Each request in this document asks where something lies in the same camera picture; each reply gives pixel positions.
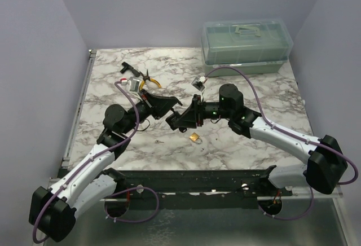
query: yellow handle pliers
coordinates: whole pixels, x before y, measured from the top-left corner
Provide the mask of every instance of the yellow handle pliers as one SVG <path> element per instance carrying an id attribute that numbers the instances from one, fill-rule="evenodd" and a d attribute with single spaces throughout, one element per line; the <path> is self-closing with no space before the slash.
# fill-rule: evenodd
<path id="1" fill-rule="evenodd" d="M 140 74 L 141 74 L 142 77 L 143 77 L 143 81 L 142 81 L 142 83 L 140 84 L 140 87 L 139 87 L 140 90 L 143 89 L 143 86 L 144 86 L 144 84 L 146 84 L 146 81 L 153 82 L 153 83 L 156 84 L 159 88 L 162 88 L 162 86 L 160 85 L 159 82 L 157 82 L 154 78 L 150 78 L 149 73 L 148 73 L 148 70 L 147 70 L 147 74 L 146 74 L 146 75 L 144 75 L 142 72 L 140 72 Z"/>

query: white marble surface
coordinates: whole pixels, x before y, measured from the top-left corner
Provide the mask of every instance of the white marble surface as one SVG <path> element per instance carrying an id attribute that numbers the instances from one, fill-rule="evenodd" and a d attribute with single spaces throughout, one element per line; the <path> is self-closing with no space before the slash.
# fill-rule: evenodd
<path id="1" fill-rule="evenodd" d="M 95 144 L 103 130 L 107 107 L 114 103 L 125 109 L 131 107 L 113 85 L 121 77 L 131 76 L 130 72 L 120 73 L 124 61 L 143 72 L 149 69 L 149 75 L 163 88 L 152 86 L 146 89 L 150 93 L 179 98 L 183 107 L 176 106 L 175 109 L 180 112 L 189 106 L 193 94 L 198 92 L 191 81 L 202 74 L 200 49 L 99 50 L 71 150 L 70 168 L 76 166 Z M 279 73 L 253 75 L 250 79 L 268 118 L 311 134 L 289 63 L 284 64 Z M 250 87 L 240 76 L 210 78 L 206 83 L 205 100 L 217 101 L 219 87 L 228 82 L 235 84 L 244 94 L 245 106 L 258 110 Z M 271 145 L 236 135 L 226 120 L 217 124 L 206 121 L 201 128 L 181 133 L 169 128 L 166 117 L 160 120 L 150 118 L 150 128 L 136 133 L 127 150 L 111 167 L 123 170 L 257 169 L 299 163 L 295 157 Z M 189 140 L 193 132 L 202 137 L 202 144 Z"/>

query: wall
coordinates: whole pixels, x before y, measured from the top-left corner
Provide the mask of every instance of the wall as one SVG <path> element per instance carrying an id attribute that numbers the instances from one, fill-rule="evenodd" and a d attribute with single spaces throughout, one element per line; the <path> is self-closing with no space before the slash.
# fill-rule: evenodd
<path id="1" fill-rule="evenodd" d="M 291 64 L 314 133 L 333 135 L 361 168 L 361 0 L 318 0 L 300 30 Z M 344 181 L 353 175 L 348 169 Z M 361 226 L 361 179 L 343 186 L 349 216 Z"/>
<path id="2" fill-rule="evenodd" d="M 281 16 L 295 36 L 316 0 L 64 0 L 89 48 L 200 45 L 205 21 Z"/>
<path id="3" fill-rule="evenodd" d="M 31 196 L 59 167 L 89 53 L 62 0 L 0 12 L 0 245 L 30 245 Z"/>

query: transparent plastic box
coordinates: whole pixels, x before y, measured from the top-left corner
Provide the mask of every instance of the transparent plastic box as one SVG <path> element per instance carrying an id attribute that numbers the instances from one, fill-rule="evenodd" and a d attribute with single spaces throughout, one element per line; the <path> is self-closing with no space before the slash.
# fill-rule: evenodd
<path id="1" fill-rule="evenodd" d="M 288 60 L 293 46 L 281 19 L 207 22 L 201 43 L 205 73 L 225 65 L 246 74 L 274 73 Z M 225 69 L 212 76 L 232 74 Z"/>

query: purple cable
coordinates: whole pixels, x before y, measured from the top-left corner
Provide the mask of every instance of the purple cable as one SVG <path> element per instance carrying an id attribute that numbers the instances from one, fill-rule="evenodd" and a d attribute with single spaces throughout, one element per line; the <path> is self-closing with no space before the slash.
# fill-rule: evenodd
<path id="1" fill-rule="evenodd" d="M 310 187 L 310 191 L 311 191 L 311 202 L 310 202 L 310 205 L 309 205 L 309 208 L 306 209 L 305 212 L 303 212 L 302 214 L 298 215 L 298 216 L 295 216 L 295 217 L 291 217 L 291 218 L 283 218 L 283 217 L 277 217 L 277 216 L 274 216 L 274 215 L 271 215 L 271 214 L 268 214 L 266 213 L 262 208 L 261 206 L 258 206 L 258 208 L 263 212 L 264 215 L 266 215 L 267 217 L 270 217 L 272 219 L 279 219 L 280 221 L 294 221 L 295 219 L 300 219 L 302 218 L 303 216 L 307 215 L 313 208 L 314 206 L 314 191 L 312 190 L 312 188 Z"/>
<path id="2" fill-rule="evenodd" d="M 116 81 L 114 83 L 114 85 L 119 89 L 120 92 L 122 92 L 124 94 L 124 96 L 129 100 L 129 102 L 131 103 L 131 105 L 133 106 L 134 108 L 134 111 L 135 111 L 135 117 L 136 117 L 136 121 L 135 121 L 135 128 L 133 130 L 133 132 L 125 139 L 123 140 L 122 142 L 120 143 L 117 143 L 116 145 L 112 146 L 112 147 L 109 147 L 103 151 L 100 151 L 99 153 L 95 154 L 93 159 L 101 156 L 102 154 L 110 151 L 110 150 L 113 150 L 119 146 L 121 146 L 122 144 L 124 144 L 125 142 L 129 141 L 133 136 L 134 134 L 137 132 L 138 130 L 138 127 L 139 127 L 139 123 L 140 123 L 140 119 L 139 119 L 139 112 L 137 110 L 137 107 L 135 105 L 135 103 L 133 102 L 133 100 L 131 99 L 131 97 L 126 93 L 126 91 L 124 91 L 120 86 L 119 84 L 121 84 L 120 81 Z M 85 161 L 83 163 L 83 165 L 81 165 L 79 167 L 79 169 L 77 169 L 69 178 L 68 180 L 66 180 L 64 182 L 65 185 L 69 185 L 70 182 L 73 180 L 73 178 L 88 164 L 92 162 L 91 159 L 88 159 L 87 161 Z M 45 238 L 41 239 L 41 240 L 38 240 L 37 237 L 36 237 L 36 231 L 38 229 L 38 226 L 39 226 L 39 223 L 40 223 L 40 220 L 41 218 L 43 217 L 44 215 L 44 212 L 45 210 L 49 207 L 49 205 L 51 204 L 52 201 L 54 201 L 54 199 L 58 196 L 58 194 L 60 194 L 65 188 L 63 186 L 59 187 L 58 191 L 56 191 L 51 197 L 50 199 L 48 200 L 48 202 L 46 202 L 46 204 L 43 206 L 43 208 L 40 210 L 40 213 L 38 215 L 38 217 L 36 218 L 35 220 L 35 223 L 34 223 L 34 228 L 33 228 L 33 241 L 34 243 L 36 244 L 40 244 L 40 243 L 43 243 L 45 240 L 48 239 L 48 236 L 46 236 Z"/>
<path id="3" fill-rule="evenodd" d="M 145 218 L 145 219 L 139 219 L 139 220 L 136 220 L 136 221 L 131 221 L 131 220 L 129 220 L 129 219 L 113 218 L 113 217 L 111 217 L 111 216 L 109 215 L 108 210 L 107 210 L 107 207 L 105 207 L 105 212 L 106 212 L 106 214 L 107 214 L 107 217 L 109 217 L 110 219 L 113 219 L 113 220 L 115 220 L 115 221 L 117 221 L 117 222 L 126 222 L 126 223 L 142 223 L 142 222 L 147 222 L 147 221 L 149 221 L 150 219 L 152 219 L 152 218 L 157 214 L 157 212 L 158 212 L 158 209 L 159 209 L 159 198 L 158 198 L 157 193 L 156 193 L 154 190 L 152 190 L 151 188 L 148 188 L 148 187 L 127 188 L 126 190 L 123 190 L 123 191 L 120 191 L 120 192 L 117 192 L 117 193 L 115 193 L 115 194 L 112 194 L 112 195 L 108 196 L 108 198 L 109 198 L 109 197 L 115 197 L 115 196 L 117 196 L 117 195 L 119 195 L 119 194 L 124 194 L 124 193 L 126 193 L 126 192 L 128 192 L 128 191 L 135 191 L 135 190 L 141 190 L 141 189 L 151 191 L 151 192 L 154 194 L 154 196 L 156 197 L 156 200 L 157 200 L 156 209 L 154 210 L 154 212 L 153 212 L 149 217 L 147 217 L 147 218 Z"/>
<path id="4" fill-rule="evenodd" d="M 245 80 L 248 82 L 250 88 L 252 89 L 253 93 L 254 93 L 254 97 L 256 98 L 256 101 L 257 101 L 257 105 L 258 105 L 258 108 L 259 108 L 259 111 L 262 115 L 262 118 L 263 120 L 269 125 L 269 126 L 272 126 L 274 129 L 278 130 L 279 132 L 285 134 L 285 135 L 288 135 L 292 138 L 295 138 L 297 140 L 300 140 L 302 142 L 305 142 L 307 143 L 307 139 L 305 138 L 302 138 L 302 137 L 299 137 L 297 135 L 294 135 L 293 133 L 291 132 L 288 132 L 287 130 L 284 130 L 284 129 L 281 129 L 277 126 L 273 126 L 273 124 L 266 118 L 266 115 L 265 113 L 263 112 L 263 109 L 262 109 L 262 106 L 261 106 L 261 102 L 259 101 L 259 97 L 257 95 L 257 92 L 256 92 L 256 89 L 254 88 L 253 84 L 251 83 L 250 79 L 240 70 L 236 69 L 236 68 L 233 68 L 233 67 L 218 67 L 212 71 L 210 71 L 208 74 L 205 75 L 205 77 L 209 76 L 211 73 L 213 73 L 214 71 L 216 70 L 219 70 L 219 69 L 223 69 L 223 68 L 228 68 L 228 69 L 232 69 L 236 72 L 238 72 L 240 75 L 242 75 L 242 77 L 245 78 Z M 346 160 L 351 166 L 352 168 L 354 168 L 354 171 L 355 171 L 355 175 L 354 177 L 349 180 L 349 181 L 345 181 L 345 182 L 339 182 L 338 184 L 339 185 L 348 185 L 348 184 L 351 184 L 353 182 L 355 182 L 357 180 L 357 178 L 359 177 L 359 170 L 357 169 L 356 165 L 346 156 L 344 156 L 342 153 L 339 153 L 338 151 L 328 147 L 328 146 L 325 146 L 324 144 L 321 144 L 321 143 L 317 143 L 317 142 L 312 142 L 312 141 L 309 141 L 310 144 L 313 144 L 314 146 L 318 146 L 318 147 L 321 147 L 321 148 L 324 148 L 328 151 L 331 151 L 332 153 L 336 154 L 337 156 L 339 156 L 340 158 Z"/>

